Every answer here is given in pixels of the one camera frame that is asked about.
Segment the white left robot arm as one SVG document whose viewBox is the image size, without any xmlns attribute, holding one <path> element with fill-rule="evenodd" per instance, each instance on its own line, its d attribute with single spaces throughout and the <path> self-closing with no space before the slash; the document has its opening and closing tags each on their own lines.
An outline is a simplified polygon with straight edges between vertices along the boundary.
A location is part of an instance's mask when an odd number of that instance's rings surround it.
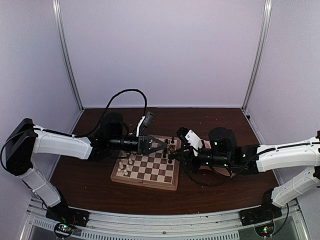
<svg viewBox="0 0 320 240">
<path fill-rule="evenodd" d="M 141 128 L 146 127 L 151 119 L 150 113 L 142 116 L 136 132 L 132 133 L 124 117 L 111 112 L 99 120 L 93 132 L 75 135 L 46 129 L 25 118 L 2 145 L 0 163 L 6 172 L 20 178 L 55 217 L 67 222 L 72 218 L 72 211 L 63 195 L 48 181 L 51 170 L 44 167 L 54 168 L 60 156 L 98 162 L 113 151 L 149 155 L 166 150 L 166 142 L 141 133 Z M 41 158 L 49 163 L 37 166 Z"/>
</svg>

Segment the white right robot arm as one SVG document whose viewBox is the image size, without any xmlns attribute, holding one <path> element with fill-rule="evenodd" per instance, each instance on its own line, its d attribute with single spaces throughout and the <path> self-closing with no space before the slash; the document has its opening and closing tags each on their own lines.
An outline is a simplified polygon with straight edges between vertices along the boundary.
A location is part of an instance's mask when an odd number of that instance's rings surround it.
<svg viewBox="0 0 320 240">
<path fill-rule="evenodd" d="M 320 183 L 320 137 L 278 145 L 238 146 L 235 133 L 225 127 L 208 133 L 209 146 L 192 129 L 181 127 L 176 132 L 181 147 L 172 156 L 179 160 L 187 174 L 200 167 L 224 168 L 229 180 L 239 175 L 255 175 L 276 169 L 304 167 L 286 183 L 266 191 L 256 210 L 259 220 L 268 220 L 276 209 L 303 195 Z"/>
</svg>

